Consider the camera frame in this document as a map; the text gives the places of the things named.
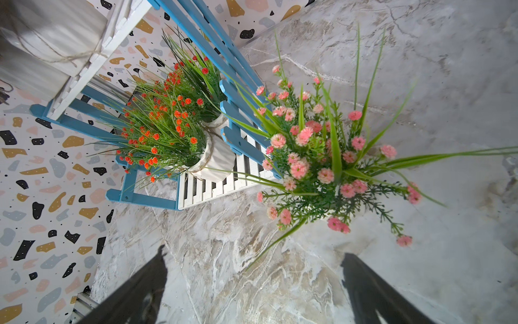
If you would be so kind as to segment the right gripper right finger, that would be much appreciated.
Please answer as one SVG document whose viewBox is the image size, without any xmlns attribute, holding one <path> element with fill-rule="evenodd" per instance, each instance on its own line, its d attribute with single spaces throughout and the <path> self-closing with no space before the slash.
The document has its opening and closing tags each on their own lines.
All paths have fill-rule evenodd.
<svg viewBox="0 0 518 324">
<path fill-rule="evenodd" d="M 357 255 L 346 253 L 341 263 L 356 323 L 432 323 Z"/>
</svg>

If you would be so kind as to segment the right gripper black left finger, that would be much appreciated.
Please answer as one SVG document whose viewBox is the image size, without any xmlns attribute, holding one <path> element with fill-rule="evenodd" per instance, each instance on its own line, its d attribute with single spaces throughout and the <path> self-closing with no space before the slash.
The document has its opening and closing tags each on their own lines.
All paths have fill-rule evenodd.
<svg viewBox="0 0 518 324">
<path fill-rule="evenodd" d="M 155 324 L 167 283 L 164 247 L 80 322 Z"/>
</svg>

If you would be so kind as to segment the pink flower pot back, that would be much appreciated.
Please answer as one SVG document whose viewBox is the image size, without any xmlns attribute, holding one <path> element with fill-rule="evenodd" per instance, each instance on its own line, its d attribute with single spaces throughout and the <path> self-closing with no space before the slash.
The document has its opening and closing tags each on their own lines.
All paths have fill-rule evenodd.
<svg viewBox="0 0 518 324">
<path fill-rule="evenodd" d="M 273 67 L 280 91 L 268 93 L 264 86 L 254 92 L 238 87 L 256 122 L 246 126 L 265 138 L 262 155 L 265 171 L 277 180 L 245 174 L 245 179 L 265 186 L 257 199 L 266 203 L 268 217 L 277 222 L 284 238 L 303 225 L 325 219 L 328 227 L 343 234 L 362 209 L 390 225 L 401 247 L 413 239 L 403 231 L 380 197 L 394 195 L 412 205 L 426 198 L 403 170 L 449 158 L 446 153 L 398 157 L 395 147 L 380 144 L 382 134 L 370 135 L 367 104 L 355 104 L 343 114 L 330 88 L 315 77 L 313 91 L 296 90 L 282 65 Z"/>
</svg>

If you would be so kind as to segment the blue white slatted rack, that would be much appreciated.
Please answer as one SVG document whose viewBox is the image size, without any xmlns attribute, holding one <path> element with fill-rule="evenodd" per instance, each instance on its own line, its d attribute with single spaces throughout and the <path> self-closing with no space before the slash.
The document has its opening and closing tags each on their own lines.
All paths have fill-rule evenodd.
<svg viewBox="0 0 518 324">
<path fill-rule="evenodd" d="M 179 211 L 244 187 L 237 176 L 246 161 L 257 171 L 267 142 L 252 134 L 258 120 L 240 94 L 261 82 L 203 1 L 125 2 L 109 44 L 120 44 L 152 8 L 173 20 L 163 31 L 171 65 L 159 62 L 158 74 L 135 78 L 125 98 L 90 86 L 102 64 L 96 59 L 55 101 L 30 113 L 109 145 L 125 176 L 107 200 Z"/>
</svg>

